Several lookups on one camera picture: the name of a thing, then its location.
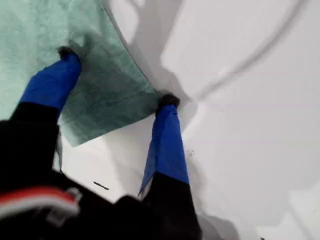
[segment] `white stripe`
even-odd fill
[[[71,216],[76,216],[80,208],[76,203],[69,203],[53,196],[26,197],[21,200],[0,204],[0,220],[8,216],[26,212],[34,208],[54,207],[66,211]]]

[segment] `white plastic surface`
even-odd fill
[[[206,233],[214,225],[226,240],[320,239],[320,1],[104,5],[154,87],[182,99]],[[111,201],[137,195],[153,120],[76,148],[64,140],[63,170]]]

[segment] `red stripe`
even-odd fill
[[[10,193],[6,193],[3,195],[0,195],[0,204],[9,203],[12,201],[18,201],[25,198],[34,198],[34,197],[41,197],[41,196],[49,196],[49,197],[56,197],[59,199],[63,199],[64,201],[67,201],[69,203],[75,203],[75,198],[60,190],[56,187],[50,187],[50,186],[39,186],[39,187],[30,187],[30,188],[24,188],[20,190],[16,190]]]

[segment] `green fabric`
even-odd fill
[[[62,111],[62,134],[82,144],[152,114],[157,93],[121,42],[100,0],[0,1],[0,117],[10,117],[31,76],[71,46],[82,73]]]

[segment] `white surface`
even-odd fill
[[[226,240],[320,239],[320,1],[104,3],[155,88],[182,98],[207,228]],[[109,200],[136,195],[153,120],[77,148],[64,141],[64,171]]]

